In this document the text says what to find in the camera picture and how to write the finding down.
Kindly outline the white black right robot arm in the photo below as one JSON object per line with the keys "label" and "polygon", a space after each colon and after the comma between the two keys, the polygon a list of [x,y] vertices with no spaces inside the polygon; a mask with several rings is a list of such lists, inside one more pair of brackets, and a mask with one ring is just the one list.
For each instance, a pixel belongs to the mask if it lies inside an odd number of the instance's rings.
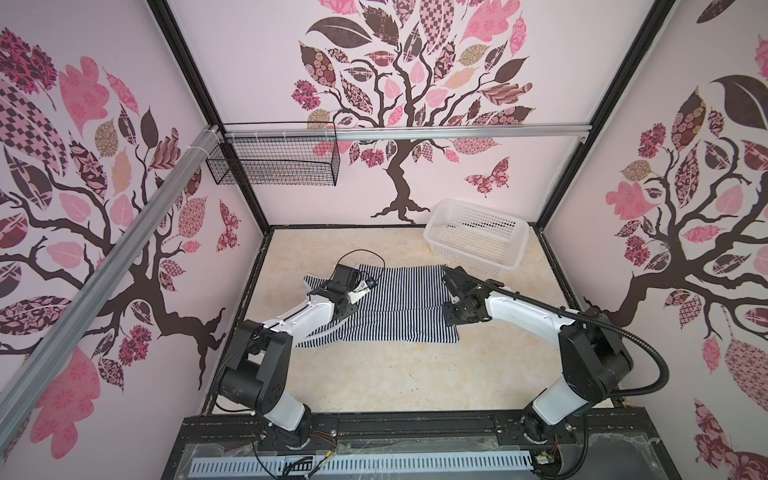
{"label": "white black right robot arm", "polygon": [[531,443],[546,443],[568,416],[607,399],[633,367],[622,336],[595,316],[578,320],[575,311],[537,305],[461,267],[444,267],[442,281],[450,294],[443,304],[447,325],[504,321],[559,349],[560,377],[525,407],[520,419]]}

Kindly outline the blue white striped tank top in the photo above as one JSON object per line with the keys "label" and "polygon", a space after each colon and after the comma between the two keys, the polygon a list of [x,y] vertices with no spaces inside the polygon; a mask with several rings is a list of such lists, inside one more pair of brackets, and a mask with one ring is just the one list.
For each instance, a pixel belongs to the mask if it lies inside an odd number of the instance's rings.
{"label": "blue white striped tank top", "polygon": [[442,306],[450,294],[439,265],[384,268],[361,264],[359,269],[378,284],[358,302],[358,311],[316,329],[296,347],[316,348],[335,342],[459,341],[457,328],[443,319]]}

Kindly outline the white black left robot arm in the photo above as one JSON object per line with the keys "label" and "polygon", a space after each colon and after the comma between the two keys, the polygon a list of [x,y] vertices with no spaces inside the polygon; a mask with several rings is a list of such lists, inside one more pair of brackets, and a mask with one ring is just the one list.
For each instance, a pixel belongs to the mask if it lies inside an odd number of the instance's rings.
{"label": "white black left robot arm", "polygon": [[377,284],[357,268],[338,265],[330,279],[310,289],[286,314],[267,322],[240,323],[213,376],[214,394],[266,421],[287,445],[305,445],[311,409],[286,391],[293,347],[330,323],[348,320]]}

